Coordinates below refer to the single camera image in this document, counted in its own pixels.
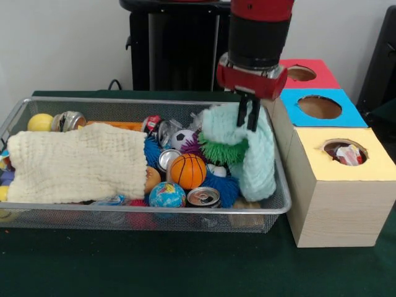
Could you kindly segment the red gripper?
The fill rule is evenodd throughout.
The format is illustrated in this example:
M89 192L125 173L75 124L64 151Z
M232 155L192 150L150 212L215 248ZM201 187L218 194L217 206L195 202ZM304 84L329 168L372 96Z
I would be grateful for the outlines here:
M248 116L247 128L256 132L260 113L260 100L275 100L278 98L286 85L288 69L283 65L276 65L263 70L249 70L234 65L228 54L224 53L217 64L217 82L219 86L232 90L241 91L238 108L238 127L244 124L247 113L248 94L251 97L252 110Z

